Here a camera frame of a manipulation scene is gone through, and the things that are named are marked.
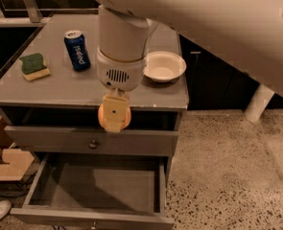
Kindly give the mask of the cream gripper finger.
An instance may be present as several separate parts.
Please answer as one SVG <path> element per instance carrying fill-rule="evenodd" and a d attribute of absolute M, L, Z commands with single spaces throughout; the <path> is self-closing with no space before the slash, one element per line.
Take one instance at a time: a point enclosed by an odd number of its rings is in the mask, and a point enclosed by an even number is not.
<path fill-rule="evenodd" d="M 120 132 L 130 123 L 129 100 L 124 97 L 105 95 L 103 98 L 103 122 L 108 132 Z"/>

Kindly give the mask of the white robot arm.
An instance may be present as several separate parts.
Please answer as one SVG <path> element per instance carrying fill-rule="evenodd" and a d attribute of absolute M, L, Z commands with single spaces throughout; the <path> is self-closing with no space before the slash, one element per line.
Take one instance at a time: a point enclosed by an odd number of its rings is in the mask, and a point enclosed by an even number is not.
<path fill-rule="evenodd" d="M 283 0 L 95 0 L 97 75 L 110 89 L 100 123 L 129 122 L 123 92 L 141 81 L 152 22 L 162 23 L 283 97 Z"/>

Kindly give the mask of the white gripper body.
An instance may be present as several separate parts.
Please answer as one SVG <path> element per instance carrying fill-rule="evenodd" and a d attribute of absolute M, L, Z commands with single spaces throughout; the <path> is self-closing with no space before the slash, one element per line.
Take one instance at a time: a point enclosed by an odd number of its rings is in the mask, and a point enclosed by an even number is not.
<path fill-rule="evenodd" d="M 108 89 L 120 89 L 130 92 L 142 81 L 146 60 L 144 58 L 121 62 L 113 60 L 97 48 L 96 72 L 100 82 Z"/>

